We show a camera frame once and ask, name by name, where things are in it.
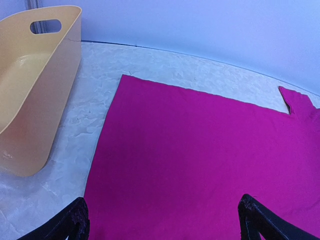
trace table surface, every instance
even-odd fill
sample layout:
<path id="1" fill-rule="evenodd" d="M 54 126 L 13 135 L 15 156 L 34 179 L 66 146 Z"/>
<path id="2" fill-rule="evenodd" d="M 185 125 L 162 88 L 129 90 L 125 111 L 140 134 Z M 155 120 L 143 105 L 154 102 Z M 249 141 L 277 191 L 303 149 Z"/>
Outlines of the table surface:
<path id="1" fill-rule="evenodd" d="M 0 173 L 0 239 L 17 239 L 83 196 L 98 138 L 122 74 L 288 113 L 278 86 L 320 96 L 246 69 L 179 53 L 82 43 L 82 61 L 47 165 L 30 177 Z"/>

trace laundry basket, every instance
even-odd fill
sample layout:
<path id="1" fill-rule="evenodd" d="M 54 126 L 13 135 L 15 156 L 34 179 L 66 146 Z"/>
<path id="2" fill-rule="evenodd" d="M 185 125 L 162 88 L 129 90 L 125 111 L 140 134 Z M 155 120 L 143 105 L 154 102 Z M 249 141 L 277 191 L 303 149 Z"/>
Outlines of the laundry basket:
<path id="1" fill-rule="evenodd" d="M 31 176 L 46 164 L 81 60 L 81 12 L 45 7 L 0 21 L 0 169 Z M 31 31 L 46 20 L 61 30 Z"/>

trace white wall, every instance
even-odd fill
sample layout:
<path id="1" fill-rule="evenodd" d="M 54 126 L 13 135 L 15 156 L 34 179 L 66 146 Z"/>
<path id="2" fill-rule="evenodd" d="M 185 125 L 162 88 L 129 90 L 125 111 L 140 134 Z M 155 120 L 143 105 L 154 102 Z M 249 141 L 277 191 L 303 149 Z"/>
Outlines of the white wall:
<path id="1" fill-rule="evenodd" d="M 42 2 L 82 7 L 83 40 L 222 61 L 320 95 L 319 0 Z"/>
<path id="2" fill-rule="evenodd" d="M 0 0 L 0 20 L 24 10 L 25 0 Z"/>

